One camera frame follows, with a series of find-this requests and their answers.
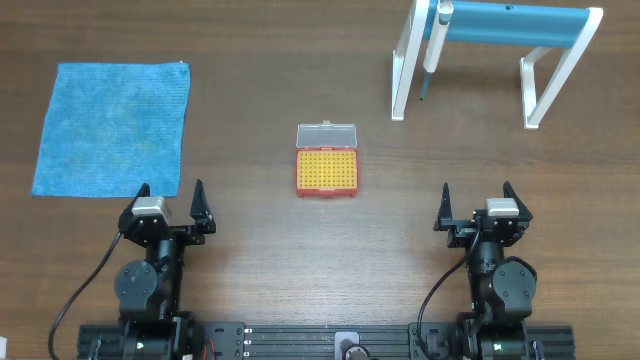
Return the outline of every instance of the open lid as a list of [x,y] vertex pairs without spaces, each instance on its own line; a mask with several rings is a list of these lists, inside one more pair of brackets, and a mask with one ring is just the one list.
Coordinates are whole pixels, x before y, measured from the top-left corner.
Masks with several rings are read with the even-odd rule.
[[296,140],[298,149],[304,148],[355,148],[358,146],[354,124],[332,124],[324,120],[322,124],[298,125]]

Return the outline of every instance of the wooden table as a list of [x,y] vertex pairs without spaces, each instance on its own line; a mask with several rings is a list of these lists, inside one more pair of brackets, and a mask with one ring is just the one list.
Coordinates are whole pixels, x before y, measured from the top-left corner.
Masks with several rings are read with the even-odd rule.
[[[127,199],[29,195],[60,62],[188,62],[180,196],[204,181],[218,233],[187,250],[182,308],[258,324],[407,324],[462,256],[431,231],[442,184],[468,218],[510,180],[535,219],[508,254],[539,272],[531,322],[571,323],[580,359],[636,359],[640,330],[640,3],[603,5],[590,48],[541,124],[523,129],[518,59],[529,49],[446,45],[429,96],[414,81],[390,121],[403,1],[5,1],[0,4],[0,335],[46,358],[50,326],[95,268]],[[477,67],[469,67],[473,58]],[[557,57],[540,64],[546,81]],[[354,123],[355,199],[299,199],[296,125]],[[143,251],[123,241],[58,330],[113,322],[113,279]],[[464,271],[427,309],[469,310]]]

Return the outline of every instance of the white stand leg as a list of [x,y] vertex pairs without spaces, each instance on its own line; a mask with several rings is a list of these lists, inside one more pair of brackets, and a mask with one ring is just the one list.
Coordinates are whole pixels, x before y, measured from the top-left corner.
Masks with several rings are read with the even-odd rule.
[[413,70],[418,61],[428,13],[429,0],[414,1],[398,45],[393,51],[391,120],[404,120],[404,108],[407,105]]
[[600,21],[602,20],[603,11],[600,8],[589,8],[589,19],[584,28],[578,35],[576,43],[569,50],[565,50],[560,59],[560,63],[556,68],[549,85],[544,90],[537,101],[536,84],[534,78],[533,65],[536,61],[546,55],[551,49],[536,48],[529,55],[520,59],[520,75],[522,77],[522,107],[524,113],[525,129],[537,129],[544,114],[549,110],[551,103],[560,92],[562,85],[571,74],[571,71],[580,60],[585,49],[589,45],[593,34],[595,34]]

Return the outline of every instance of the blue towel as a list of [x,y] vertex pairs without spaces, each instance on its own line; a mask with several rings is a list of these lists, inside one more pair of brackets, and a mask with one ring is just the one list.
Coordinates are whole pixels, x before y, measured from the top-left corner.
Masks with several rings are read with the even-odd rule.
[[189,65],[58,66],[33,195],[176,196]]

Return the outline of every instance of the brown tabletop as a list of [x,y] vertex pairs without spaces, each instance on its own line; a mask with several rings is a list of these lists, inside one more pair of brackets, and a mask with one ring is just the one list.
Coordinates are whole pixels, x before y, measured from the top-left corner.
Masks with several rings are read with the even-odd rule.
[[[534,214],[508,254],[539,273],[531,322],[570,323],[580,359],[636,359],[640,337],[640,2],[604,6],[598,33],[537,131],[524,130],[529,48],[448,43],[425,101],[416,76],[390,121],[391,51],[410,1],[5,1],[0,4],[0,336],[46,358],[50,326],[95,268],[126,199],[32,197],[60,62],[191,64],[180,195],[186,222],[204,181],[218,233],[187,249],[182,308],[253,324],[407,324],[463,255],[431,231],[448,181],[468,218],[510,180]],[[559,53],[538,65],[547,81]],[[355,199],[295,194],[296,125],[353,123]],[[116,272],[143,250],[122,241],[64,319],[113,322]],[[468,311],[464,271],[425,319]]]

